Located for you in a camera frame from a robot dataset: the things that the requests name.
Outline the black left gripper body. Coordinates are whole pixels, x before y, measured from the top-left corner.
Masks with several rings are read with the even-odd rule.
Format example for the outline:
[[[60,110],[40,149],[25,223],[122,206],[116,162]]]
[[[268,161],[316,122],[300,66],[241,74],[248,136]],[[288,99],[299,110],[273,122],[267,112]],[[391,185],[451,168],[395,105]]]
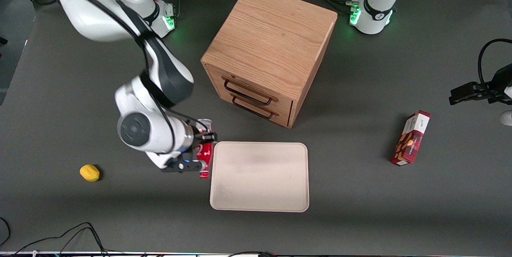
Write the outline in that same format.
[[[486,85],[497,99],[505,102],[506,105],[510,105],[512,99],[505,93],[505,89],[511,86],[511,81],[512,64],[509,64],[496,71],[492,80],[486,82]]]

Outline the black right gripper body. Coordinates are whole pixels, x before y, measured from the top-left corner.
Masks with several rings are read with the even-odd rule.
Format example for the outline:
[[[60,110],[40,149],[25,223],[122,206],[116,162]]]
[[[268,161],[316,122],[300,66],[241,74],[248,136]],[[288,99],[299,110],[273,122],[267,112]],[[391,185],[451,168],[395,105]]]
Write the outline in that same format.
[[[185,151],[185,160],[202,160],[208,162],[208,145],[203,143],[203,133],[208,132],[208,128],[203,124],[192,126],[194,140],[192,146]]]

